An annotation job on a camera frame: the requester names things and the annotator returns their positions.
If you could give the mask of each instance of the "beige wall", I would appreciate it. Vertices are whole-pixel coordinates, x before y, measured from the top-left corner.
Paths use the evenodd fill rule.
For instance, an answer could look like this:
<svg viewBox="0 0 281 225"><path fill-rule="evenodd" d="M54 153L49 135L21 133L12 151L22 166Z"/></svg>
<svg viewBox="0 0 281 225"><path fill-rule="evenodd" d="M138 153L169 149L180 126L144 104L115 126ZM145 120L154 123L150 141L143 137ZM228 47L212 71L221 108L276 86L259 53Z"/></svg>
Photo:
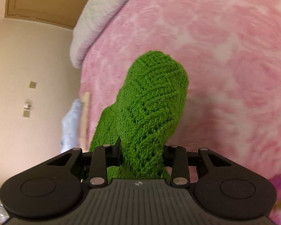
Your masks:
<svg viewBox="0 0 281 225"><path fill-rule="evenodd" d="M80 85L80 70L69 60L72 31L4 19L4 3L0 0L0 185L59 154L61 119ZM30 81L37 82L36 89L29 89ZM23 118L27 100L33 109Z"/></svg>

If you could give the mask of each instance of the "bed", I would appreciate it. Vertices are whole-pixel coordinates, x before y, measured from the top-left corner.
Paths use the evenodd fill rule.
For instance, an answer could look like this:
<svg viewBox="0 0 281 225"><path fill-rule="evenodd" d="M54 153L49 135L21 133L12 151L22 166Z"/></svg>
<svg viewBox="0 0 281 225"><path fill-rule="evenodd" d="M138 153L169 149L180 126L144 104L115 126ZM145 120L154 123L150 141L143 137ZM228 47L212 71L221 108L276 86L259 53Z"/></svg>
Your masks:
<svg viewBox="0 0 281 225"><path fill-rule="evenodd" d="M149 50L189 76L183 117L169 144L207 147L269 179L281 225L281 0L89 0L71 61L90 92L88 148L128 68Z"/></svg>

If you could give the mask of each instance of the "silver rivet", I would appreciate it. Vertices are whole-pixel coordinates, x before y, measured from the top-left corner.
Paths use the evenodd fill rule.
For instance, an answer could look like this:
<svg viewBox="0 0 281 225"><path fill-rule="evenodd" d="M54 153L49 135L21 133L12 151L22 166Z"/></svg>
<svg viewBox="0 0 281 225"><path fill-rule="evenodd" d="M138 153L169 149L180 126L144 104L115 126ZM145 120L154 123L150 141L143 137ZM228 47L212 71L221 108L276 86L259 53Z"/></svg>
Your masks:
<svg viewBox="0 0 281 225"><path fill-rule="evenodd" d="M140 187L140 186L143 185L143 182L142 182L142 181L136 181L134 184L135 184L136 186Z"/></svg>
<svg viewBox="0 0 281 225"><path fill-rule="evenodd" d="M101 177L95 177L90 180L90 183L92 185L102 185L102 184L104 184L104 182L105 182L105 179L101 178Z"/></svg>
<svg viewBox="0 0 281 225"><path fill-rule="evenodd" d="M173 179L173 183L176 184L176 185L185 185L185 184L187 184L187 182L188 182L187 179L182 178L182 177Z"/></svg>

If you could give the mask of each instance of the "green sock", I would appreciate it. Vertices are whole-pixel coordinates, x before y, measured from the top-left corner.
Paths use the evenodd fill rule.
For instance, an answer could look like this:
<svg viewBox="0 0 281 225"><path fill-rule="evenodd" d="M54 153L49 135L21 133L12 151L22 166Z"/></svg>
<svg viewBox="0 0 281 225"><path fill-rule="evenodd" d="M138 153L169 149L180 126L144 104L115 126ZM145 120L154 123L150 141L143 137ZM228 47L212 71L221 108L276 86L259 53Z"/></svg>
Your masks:
<svg viewBox="0 0 281 225"><path fill-rule="evenodd" d="M116 102L104 109L90 151L121 138L123 164L108 168L108 179L168 178L163 147L183 112L188 77L162 52L147 52L128 70Z"/></svg>

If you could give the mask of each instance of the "wooden door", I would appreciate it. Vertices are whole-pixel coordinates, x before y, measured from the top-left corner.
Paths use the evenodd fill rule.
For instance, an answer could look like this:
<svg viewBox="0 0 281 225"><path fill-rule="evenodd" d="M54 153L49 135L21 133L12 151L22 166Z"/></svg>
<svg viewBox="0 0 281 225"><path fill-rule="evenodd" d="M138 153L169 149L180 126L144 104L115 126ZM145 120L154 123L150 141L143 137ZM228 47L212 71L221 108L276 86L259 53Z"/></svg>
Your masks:
<svg viewBox="0 0 281 225"><path fill-rule="evenodd" d="M88 0L7 0L6 17L73 28Z"/></svg>

